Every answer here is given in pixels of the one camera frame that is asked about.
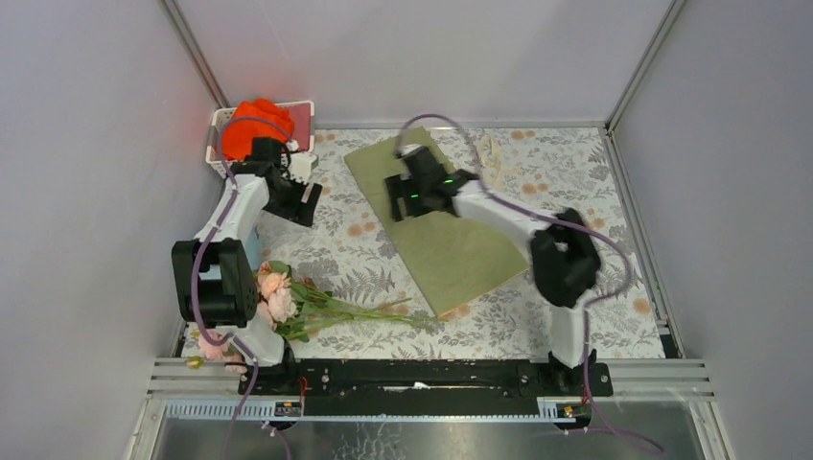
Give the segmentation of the cream ribbon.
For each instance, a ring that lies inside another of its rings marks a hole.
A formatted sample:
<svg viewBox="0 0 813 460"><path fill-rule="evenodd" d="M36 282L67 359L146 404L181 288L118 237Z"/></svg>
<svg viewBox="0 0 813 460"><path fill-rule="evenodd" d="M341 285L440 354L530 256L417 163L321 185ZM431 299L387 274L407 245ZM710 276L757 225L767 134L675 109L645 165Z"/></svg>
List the cream ribbon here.
<svg viewBox="0 0 813 460"><path fill-rule="evenodd" d="M499 143L489 134L483 134L476 143L476 155L480 165L480 175L485 184L498 192L504 192L506 181L516 171L502 162Z"/></svg>

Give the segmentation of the olive green wrapping paper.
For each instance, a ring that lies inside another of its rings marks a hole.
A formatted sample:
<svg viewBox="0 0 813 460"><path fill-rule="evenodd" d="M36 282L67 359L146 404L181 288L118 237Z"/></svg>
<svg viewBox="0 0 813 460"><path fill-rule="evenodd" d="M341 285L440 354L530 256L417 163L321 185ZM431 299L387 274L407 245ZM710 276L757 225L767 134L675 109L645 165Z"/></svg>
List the olive green wrapping paper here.
<svg viewBox="0 0 813 460"><path fill-rule="evenodd" d="M517 246L476 221L430 213L394 221L384 180L406 167L392 154L394 138L348 153L345 163L433 312L475 301L528 270Z"/></svg>

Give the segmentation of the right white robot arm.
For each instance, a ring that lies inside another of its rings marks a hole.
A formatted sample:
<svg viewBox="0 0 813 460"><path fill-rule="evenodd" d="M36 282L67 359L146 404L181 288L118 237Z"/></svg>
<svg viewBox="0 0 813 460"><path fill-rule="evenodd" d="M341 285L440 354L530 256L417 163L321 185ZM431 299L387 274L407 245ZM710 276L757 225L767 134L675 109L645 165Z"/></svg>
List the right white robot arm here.
<svg viewBox="0 0 813 460"><path fill-rule="evenodd" d="M405 171L384 184L390 215L397 221L444 212L477 221L514 243L528 261L536 289L553 307L549 370L552 386L572 395L588 381L591 360L584 327L584 294L597 282L598 251L578 212L544 216L489 189L476 173L449 170L430 148L407 144L395 150Z"/></svg>

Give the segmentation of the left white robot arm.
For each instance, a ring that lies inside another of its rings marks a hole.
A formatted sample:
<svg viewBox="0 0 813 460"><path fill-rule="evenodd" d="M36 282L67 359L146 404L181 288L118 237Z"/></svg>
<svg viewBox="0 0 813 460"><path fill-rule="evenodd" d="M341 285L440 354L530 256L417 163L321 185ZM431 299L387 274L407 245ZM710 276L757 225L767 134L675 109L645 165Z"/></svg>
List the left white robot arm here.
<svg viewBox="0 0 813 460"><path fill-rule="evenodd" d="M204 227L171 251L179 311L196 323L208 345L231 345L263 366L261 382L276 394L289 392L297 369L290 348L260 317L260 268L256 224L271 214L310 228L321 188L295 174L295 154L271 138L255 138L251 153L226 170L221 199Z"/></svg>

